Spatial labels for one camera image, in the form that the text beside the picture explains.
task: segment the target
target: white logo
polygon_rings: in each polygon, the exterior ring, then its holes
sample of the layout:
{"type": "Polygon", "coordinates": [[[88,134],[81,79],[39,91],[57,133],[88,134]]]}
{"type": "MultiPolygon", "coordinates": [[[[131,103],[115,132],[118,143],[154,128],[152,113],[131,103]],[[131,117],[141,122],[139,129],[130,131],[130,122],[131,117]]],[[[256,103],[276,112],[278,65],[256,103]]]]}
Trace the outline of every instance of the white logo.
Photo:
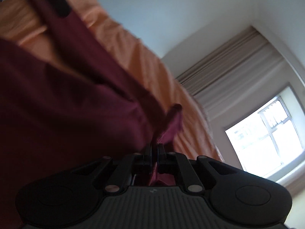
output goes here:
{"type": "Polygon", "coordinates": [[[150,192],[151,193],[156,193],[156,192],[158,192],[158,190],[154,188],[154,189],[151,189],[150,192]]]}

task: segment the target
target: maroon fabric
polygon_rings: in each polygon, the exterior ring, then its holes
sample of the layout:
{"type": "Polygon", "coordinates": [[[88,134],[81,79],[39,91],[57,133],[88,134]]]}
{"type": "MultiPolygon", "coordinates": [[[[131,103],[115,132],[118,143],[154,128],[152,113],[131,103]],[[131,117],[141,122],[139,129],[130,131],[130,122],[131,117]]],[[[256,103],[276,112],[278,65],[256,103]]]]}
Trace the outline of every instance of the maroon fabric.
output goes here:
{"type": "Polygon", "coordinates": [[[166,150],[173,151],[171,141],[180,129],[181,107],[165,117],[156,99],[101,47],[75,12],[63,19],[46,0],[30,1],[60,54],[94,84],[0,39],[1,228],[22,224],[14,200],[23,185],[101,156],[139,152],[157,128],[156,141],[162,143],[166,131],[166,150]]]}

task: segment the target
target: ribbed gray panel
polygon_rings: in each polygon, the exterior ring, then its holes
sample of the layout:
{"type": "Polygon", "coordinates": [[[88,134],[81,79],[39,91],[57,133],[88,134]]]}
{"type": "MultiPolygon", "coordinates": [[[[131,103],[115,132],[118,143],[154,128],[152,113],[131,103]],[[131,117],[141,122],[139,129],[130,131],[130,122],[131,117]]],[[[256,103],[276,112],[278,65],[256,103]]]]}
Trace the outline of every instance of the ribbed gray panel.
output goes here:
{"type": "MultiPolygon", "coordinates": [[[[23,229],[36,227],[26,225],[23,229]]],[[[241,229],[217,217],[202,197],[179,187],[131,186],[107,197],[89,219],[69,229],[241,229]]],[[[284,225],[268,229],[286,229],[284,225]]]]}

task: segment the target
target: orange satin cloth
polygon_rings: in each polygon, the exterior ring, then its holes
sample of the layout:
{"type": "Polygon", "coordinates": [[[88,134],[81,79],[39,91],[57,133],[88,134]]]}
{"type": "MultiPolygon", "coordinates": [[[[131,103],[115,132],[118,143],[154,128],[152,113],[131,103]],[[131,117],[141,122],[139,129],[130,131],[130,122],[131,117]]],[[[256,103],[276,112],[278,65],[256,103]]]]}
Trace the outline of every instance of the orange satin cloth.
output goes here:
{"type": "MultiPolygon", "coordinates": [[[[190,159],[207,155],[221,160],[218,149],[212,143],[202,109],[173,78],[160,59],[140,39],[111,19],[97,0],[68,2],[100,44],[156,97],[165,111],[174,103],[182,105],[183,132],[175,138],[175,150],[190,159]]],[[[37,58],[58,69],[90,82],[81,73],[66,65],[57,54],[47,27],[27,0],[4,0],[0,3],[0,15],[0,37],[16,42],[37,58]]]]}

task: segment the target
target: white ceiling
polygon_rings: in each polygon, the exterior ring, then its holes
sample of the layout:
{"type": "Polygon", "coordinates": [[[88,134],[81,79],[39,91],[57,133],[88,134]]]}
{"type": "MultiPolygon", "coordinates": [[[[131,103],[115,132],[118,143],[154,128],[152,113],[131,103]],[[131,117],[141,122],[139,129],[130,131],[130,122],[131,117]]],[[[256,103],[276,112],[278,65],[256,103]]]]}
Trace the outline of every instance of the white ceiling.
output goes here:
{"type": "Polygon", "coordinates": [[[164,57],[184,39],[248,0],[99,0],[118,22],[164,57]]]}

